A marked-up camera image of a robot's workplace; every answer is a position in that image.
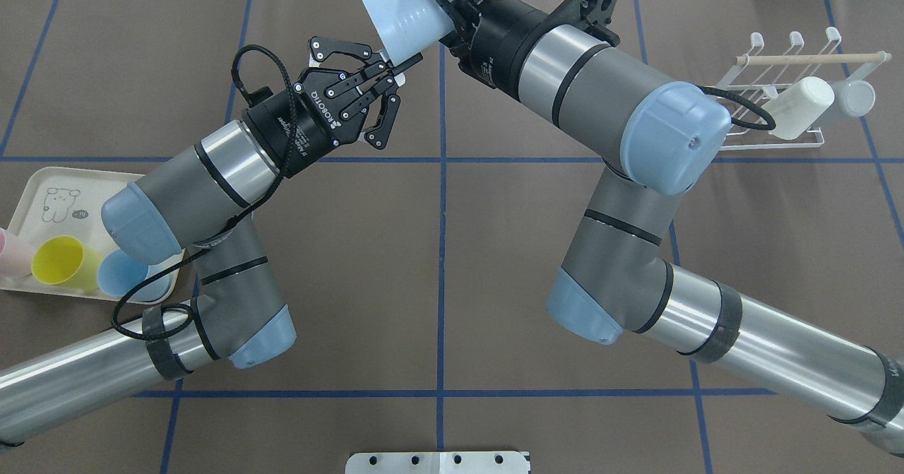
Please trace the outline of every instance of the pink cup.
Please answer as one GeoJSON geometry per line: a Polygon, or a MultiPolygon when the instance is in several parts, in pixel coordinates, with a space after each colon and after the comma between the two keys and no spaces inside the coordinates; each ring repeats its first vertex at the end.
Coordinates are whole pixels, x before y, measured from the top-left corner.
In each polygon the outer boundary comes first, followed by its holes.
{"type": "Polygon", "coordinates": [[[19,236],[0,229],[0,275],[22,278],[32,274],[35,252],[35,247],[19,236]]]}

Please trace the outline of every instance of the light blue cup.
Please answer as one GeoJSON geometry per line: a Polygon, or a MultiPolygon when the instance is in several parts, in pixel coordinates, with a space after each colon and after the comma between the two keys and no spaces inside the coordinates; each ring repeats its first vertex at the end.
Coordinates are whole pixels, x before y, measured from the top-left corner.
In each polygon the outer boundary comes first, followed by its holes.
{"type": "MultiPolygon", "coordinates": [[[[132,287],[164,268],[165,266],[162,264],[155,266],[142,264],[126,255],[122,249],[117,249],[107,255],[103,262],[100,262],[100,267],[97,269],[97,284],[100,286],[100,291],[107,296],[123,297],[126,292],[132,290],[132,287]]],[[[164,278],[142,288],[132,296],[131,300],[145,303],[160,300],[167,294],[172,283],[172,276],[172,274],[165,275],[164,278]]]]}
{"type": "Polygon", "coordinates": [[[455,30],[436,0],[362,0],[386,53],[400,65],[455,30]]]}

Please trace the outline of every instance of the wooden dowel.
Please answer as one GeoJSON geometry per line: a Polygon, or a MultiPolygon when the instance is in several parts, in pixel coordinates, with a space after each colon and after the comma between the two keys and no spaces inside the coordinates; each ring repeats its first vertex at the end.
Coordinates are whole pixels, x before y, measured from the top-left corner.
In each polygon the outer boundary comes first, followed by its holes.
{"type": "Polygon", "coordinates": [[[876,52],[874,54],[823,54],[807,56],[738,56],[737,64],[753,66],[770,66],[786,64],[859,64],[866,62],[882,63],[891,59],[891,54],[876,52]]]}

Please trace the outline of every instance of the white cup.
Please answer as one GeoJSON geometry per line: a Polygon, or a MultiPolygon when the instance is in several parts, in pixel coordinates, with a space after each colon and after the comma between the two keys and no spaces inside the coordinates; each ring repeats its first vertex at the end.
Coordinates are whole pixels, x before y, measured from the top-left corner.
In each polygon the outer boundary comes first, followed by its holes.
{"type": "Polygon", "coordinates": [[[832,107],[828,107],[826,112],[814,121],[814,127],[829,126],[866,116],[876,104],[876,91],[867,81],[852,81],[847,78],[831,85],[835,92],[835,100],[832,107]]]}
{"type": "Polygon", "coordinates": [[[399,65],[455,30],[436,0],[362,0],[388,58],[399,65]]]}
{"type": "Polygon", "coordinates": [[[36,248],[12,235],[7,229],[0,229],[0,275],[22,278],[32,274],[32,259],[36,248]]]}
{"type": "Polygon", "coordinates": [[[784,140],[796,139],[832,106],[834,100],[835,93],[828,82],[818,77],[802,78],[763,105],[775,120],[775,129],[769,131],[769,135],[784,140]]]}

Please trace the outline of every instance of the yellow cup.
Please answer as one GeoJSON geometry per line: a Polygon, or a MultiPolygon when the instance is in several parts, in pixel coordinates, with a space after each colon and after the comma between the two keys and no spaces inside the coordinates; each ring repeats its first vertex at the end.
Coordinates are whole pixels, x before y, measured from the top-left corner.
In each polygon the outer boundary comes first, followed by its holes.
{"type": "Polygon", "coordinates": [[[101,259],[80,240],[58,236],[38,248],[32,259],[32,274],[45,285],[94,290],[101,259]]]}

